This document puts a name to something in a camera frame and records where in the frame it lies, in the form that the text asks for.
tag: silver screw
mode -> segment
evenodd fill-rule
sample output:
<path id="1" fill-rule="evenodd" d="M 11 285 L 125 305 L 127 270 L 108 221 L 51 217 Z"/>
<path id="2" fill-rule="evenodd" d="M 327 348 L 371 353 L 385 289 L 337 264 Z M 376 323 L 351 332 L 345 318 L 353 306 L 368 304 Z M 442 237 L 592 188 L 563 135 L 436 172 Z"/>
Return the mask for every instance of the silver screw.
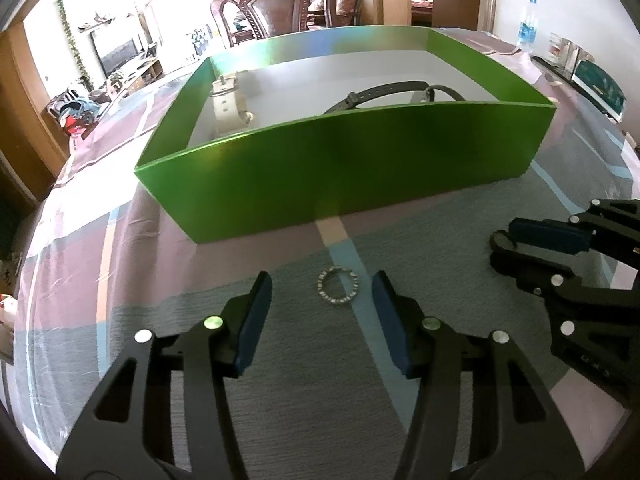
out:
<path id="1" fill-rule="evenodd" d="M 509 334 L 507 334 L 504 330 L 496 330 L 492 337 L 494 338 L 495 342 L 500 343 L 501 345 L 508 343 L 510 339 Z"/>
<path id="2" fill-rule="evenodd" d="M 151 341 L 151 338 L 153 336 L 154 335 L 151 330 L 147 330 L 146 328 L 144 328 L 136 332 L 136 335 L 133 336 L 133 339 L 136 340 L 136 343 L 148 343 L 149 341 Z"/>
<path id="3" fill-rule="evenodd" d="M 422 320 L 422 328 L 425 330 L 435 331 L 439 330 L 441 326 L 442 323 L 437 317 L 425 317 Z"/>
<path id="4" fill-rule="evenodd" d="M 560 332 L 562 332 L 564 335 L 571 335 L 572 333 L 575 332 L 575 325 L 573 321 L 565 321 L 564 323 L 562 323 L 562 325 L 560 325 Z"/>
<path id="5" fill-rule="evenodd" d="M 225 322 L 220 316 L 211 316 L 207 317 L 207 319 L 204 320 L 204 327 L 208 328 L 209 330 L 217 330 L 221 326 L 223 326 L 224 323 Z"/>

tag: carved wooden chair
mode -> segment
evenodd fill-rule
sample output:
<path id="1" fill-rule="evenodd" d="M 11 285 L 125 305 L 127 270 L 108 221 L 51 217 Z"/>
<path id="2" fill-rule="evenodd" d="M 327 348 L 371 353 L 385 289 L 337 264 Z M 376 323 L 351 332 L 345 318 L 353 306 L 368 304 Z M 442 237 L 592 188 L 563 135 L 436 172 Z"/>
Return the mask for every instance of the carved wooden chair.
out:
<path id="1" fill-rule="evenodd" d="M 234 46 L 232 31 L 224 15 L 226 4 L 235 4 L 245 15 L 257 40 L 307 30 L 310 0 L 213 0 L 211 13 L 227 48 Z M 336 0 L 325 0 L 324 15 L 328 27 L 336 20 Z"/>

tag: water bottle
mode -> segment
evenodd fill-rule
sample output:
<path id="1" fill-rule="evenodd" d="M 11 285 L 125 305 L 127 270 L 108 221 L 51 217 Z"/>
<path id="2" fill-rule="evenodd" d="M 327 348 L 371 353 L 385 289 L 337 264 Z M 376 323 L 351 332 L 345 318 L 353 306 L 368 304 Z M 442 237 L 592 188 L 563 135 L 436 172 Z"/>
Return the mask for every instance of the water bottle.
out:
<path id="1" fill-rule="evenodd" d="M 520 22 L 517 47 L 524 52 L 531 53 L 533 44 L 536 43 L 536 33 L 538 32 L 538 14 L 536 12 L 538 0 L 529 0 Z"/>

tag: green box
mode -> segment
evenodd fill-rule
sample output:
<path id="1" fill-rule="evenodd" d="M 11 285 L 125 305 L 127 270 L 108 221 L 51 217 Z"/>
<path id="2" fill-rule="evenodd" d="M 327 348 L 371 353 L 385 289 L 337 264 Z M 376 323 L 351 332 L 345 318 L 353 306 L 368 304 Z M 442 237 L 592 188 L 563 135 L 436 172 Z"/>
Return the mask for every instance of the green box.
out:
<path id="1" fill-rule="evenodd" d="M 220 75 L 373 50 L 430 52 L 498 101 L 351 110 L 187 148 Z M 135 173 L 192 240 L 209 242 L 520 176 L 555 111 L 519 76 L 436 30 L 328 28 L 204 60 L 149 140 Z"/>

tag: silver ring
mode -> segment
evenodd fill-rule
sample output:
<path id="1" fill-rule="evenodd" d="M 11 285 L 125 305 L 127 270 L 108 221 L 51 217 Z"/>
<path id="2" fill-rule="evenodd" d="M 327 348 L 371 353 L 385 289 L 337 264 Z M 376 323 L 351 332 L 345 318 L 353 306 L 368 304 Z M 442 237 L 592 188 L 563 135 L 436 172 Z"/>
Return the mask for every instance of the silver ring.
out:
<path id="1" fill-rule="evenodd" d="M 329 274 L 335 274 L 336 272 L 346 272 L 353 280 L 353 288 L 351 289 L 351 292 L 344 298 L 332 298 L 324 291 L 324 280 Z M 326 300 L 331 304 L 345 304 L 355 298 L 357 293 L 358 275 L 351 269 L 347 269 L 346 267 L 342 267 L 340 265 L 334 265 L 333 267 L 329 267 L 327 270 L 323 270 L 320 273 L 320 276 L 318 276 L 318 294 L 320 294 L 323 300 Z"/>

